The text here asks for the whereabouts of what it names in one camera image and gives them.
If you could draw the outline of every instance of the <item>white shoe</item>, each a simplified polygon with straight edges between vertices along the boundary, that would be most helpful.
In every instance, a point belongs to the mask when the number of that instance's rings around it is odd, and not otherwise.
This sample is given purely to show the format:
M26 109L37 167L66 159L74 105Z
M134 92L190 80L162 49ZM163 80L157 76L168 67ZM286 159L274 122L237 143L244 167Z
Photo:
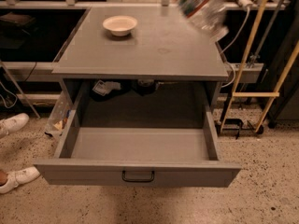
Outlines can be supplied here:
M26 125L28 120L29 116L25 113L21 113L9 119L0 120L0 138L20 130Z
M40 173L35 167L25 168L19 171L7 173L7 183L0 186L0 193L5 194L17 188L21 184L32 182L40 176Z

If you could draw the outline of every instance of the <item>drawer handle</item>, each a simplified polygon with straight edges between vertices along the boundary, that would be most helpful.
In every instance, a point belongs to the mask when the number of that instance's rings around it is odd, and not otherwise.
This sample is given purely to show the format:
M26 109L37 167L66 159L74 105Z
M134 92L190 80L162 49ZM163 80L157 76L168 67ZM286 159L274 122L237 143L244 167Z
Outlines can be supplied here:
M128 183L150 183L155 179L155 172L151 171L149 179L131 179L125 177L125 171L122 171L122 180Z

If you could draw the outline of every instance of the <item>floor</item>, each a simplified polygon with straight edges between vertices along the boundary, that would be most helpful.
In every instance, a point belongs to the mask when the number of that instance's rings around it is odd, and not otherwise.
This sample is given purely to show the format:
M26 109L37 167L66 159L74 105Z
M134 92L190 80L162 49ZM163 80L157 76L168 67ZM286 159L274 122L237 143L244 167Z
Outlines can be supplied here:
M256 122L257 105L234 105L231 116ZM220 116L221 106L215 110ZM0 140L0 167L18 170L53 155L44 134L48 115ZM256 136L219 138L221 159L242 170L227 189L50 186L43 177L0 196L0 223L299 223L299 124Z

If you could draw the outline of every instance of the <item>bowl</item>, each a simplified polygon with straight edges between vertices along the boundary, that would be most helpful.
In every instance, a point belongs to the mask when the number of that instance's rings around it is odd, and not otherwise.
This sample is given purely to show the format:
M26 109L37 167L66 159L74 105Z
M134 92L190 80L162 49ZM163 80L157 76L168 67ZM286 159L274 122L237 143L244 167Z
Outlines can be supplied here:
M104 20L103 26L115 36L125 36L137 26L137 20L129 16L114 16Z

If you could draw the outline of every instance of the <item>sneaker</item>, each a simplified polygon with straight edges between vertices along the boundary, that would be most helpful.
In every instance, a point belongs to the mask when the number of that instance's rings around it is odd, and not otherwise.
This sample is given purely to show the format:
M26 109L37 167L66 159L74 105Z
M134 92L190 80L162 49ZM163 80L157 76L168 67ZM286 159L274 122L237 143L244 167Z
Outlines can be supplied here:
M0 186L0 193L5 194L17 188L21 184L32 182L40 176L40 173L35 167L25 168L19 171L7 173L7 183Z
M0 120L0 138L20 130L29 120L27 114L21 113L9 119Z

